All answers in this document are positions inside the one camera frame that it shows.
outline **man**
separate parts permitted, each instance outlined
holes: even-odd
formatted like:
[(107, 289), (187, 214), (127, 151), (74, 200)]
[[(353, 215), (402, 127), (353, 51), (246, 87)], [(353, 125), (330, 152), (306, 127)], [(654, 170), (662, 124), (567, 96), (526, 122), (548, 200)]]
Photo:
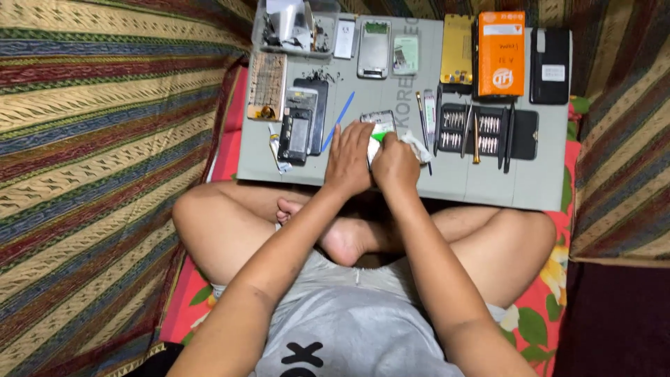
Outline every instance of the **man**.
[[(219, 182), (180, 198), (180, 237), (222, 295), (168, 376), (535, 375), (496, 321), (546, 261), (553, 223), (492, 207), (429, 216), (419, 162), (394, 133), (372, 163), (393, 224), (336, 218), (372, 185), (372, 128), (336, 127), (312, 197)], [(348, 267), (403, 251), (382, 268)]]

